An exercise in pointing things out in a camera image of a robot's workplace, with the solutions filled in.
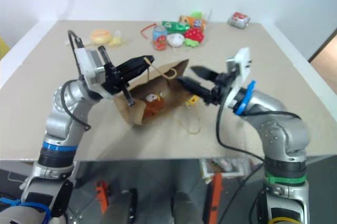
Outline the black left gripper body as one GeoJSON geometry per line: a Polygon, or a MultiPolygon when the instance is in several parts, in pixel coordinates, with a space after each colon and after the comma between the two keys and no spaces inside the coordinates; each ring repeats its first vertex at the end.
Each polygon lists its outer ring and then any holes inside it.
{"type": "Polygon", "coordinates": [[[126,75],[131,72],[130,60],[115,67],[108,56],[106,48],[101,45],[97,49],[100,52],[102,59],[105,63],[105,82],[103,83],[103,87],[112,95],[115,95],[122,91],[128,105],[133,106],[135,102],[127,89],[129,86],[128,81],[131,80],[131,78],[126,77],[126,75]]]}

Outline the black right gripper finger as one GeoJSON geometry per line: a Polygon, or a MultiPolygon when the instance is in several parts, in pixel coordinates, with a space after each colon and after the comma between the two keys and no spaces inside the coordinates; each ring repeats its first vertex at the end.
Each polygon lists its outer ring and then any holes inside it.
{"type": "Polygon", "coordinates": [[[214,82],[218,77],[218,73],[204,66],[191,66],[191,70],[199,77],[214,82]]]}
{"type": "Polygon", "coordinates": [[[193,95],[197,95],[204,100],[205,103],[212,102],[211,91],[203,86],[196,80],[190,77],[179,76],[177,81],[193,95]]]}

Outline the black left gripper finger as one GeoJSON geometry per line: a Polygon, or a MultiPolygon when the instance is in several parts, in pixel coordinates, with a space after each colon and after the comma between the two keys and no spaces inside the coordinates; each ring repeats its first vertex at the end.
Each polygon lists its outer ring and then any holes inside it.
{"type": "Polygon", "coordinates": [[[150,65],[146,62],[140,63],[125,62],[120,65],[120,74],[124,81],[129,82],[130,80],[141,75],[149,67],[150,65]]]}
{"type": "MultiPolygon", "coordinates": [[[[154,60],[155,60],[154,56],[152,56],[152,55],[144,55],[144,56],[131,58],[131,59],[127,60],[126,62],[130,62],[130,63],[146,62],[147,63],[146,59],[150,63],[154,62],[154,60]]],[[[118,65],[116,68],[117,68],[118,71],[120,71],[120,65],[118,65]]]]}

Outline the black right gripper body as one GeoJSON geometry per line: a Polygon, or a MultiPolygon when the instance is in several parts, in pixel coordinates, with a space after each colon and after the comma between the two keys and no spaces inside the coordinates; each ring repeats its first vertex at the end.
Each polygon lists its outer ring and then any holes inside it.
{"type": "Polygon", "coordinates": [[[231,85],[234,83],[235,79],[235,73],[211,72],[206,80],[213,82],[214,87],[210,90],[208,97],[204,98],[205,104],[220,105],[231,90],[231,85]]]}

